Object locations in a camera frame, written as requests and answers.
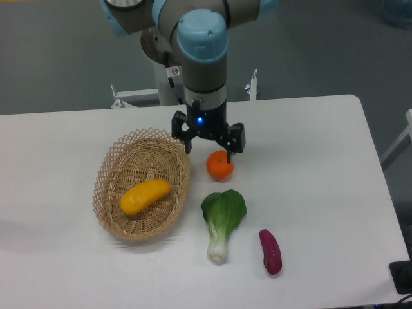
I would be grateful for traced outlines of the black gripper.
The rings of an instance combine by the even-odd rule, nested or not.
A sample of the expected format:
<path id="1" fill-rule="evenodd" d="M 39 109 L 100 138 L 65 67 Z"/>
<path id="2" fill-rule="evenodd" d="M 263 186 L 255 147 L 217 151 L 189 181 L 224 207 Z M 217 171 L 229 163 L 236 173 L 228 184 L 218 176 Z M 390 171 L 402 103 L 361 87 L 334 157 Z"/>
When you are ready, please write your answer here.
<path id="1" fill-rule="evenodd" d="M 176 111 L 171 120 L 171 136 L 180 140 L 185 146 L 185 152 L 192 150 L 192 139 L 195 137 L 214 140 L 227 152 L 227 162 L 231 163 L 233 154 L 242 153 L 245 140 L 245 126 L 243 123 L 228 125 L 227 102 L 214 109 L 197 110 L 186 105 L 187 115 Z"/>

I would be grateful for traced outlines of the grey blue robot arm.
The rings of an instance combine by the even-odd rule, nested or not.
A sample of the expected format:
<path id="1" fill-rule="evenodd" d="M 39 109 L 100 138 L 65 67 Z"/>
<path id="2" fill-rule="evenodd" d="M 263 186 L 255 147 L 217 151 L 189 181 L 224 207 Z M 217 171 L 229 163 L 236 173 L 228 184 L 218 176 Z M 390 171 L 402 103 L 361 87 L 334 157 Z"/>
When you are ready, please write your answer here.
<path id="1" fill-rule="evenodd" d="M 192 140 L 213 140 L 227 161 L 245 147 L 242 123 L 227 123 L 227 32 L 273 13 L 278 1 L 101 1 L 117 35 L 155 28 L 181 67 L 184 94 L 171 120 L 171 135 L 187 153 Z"/>

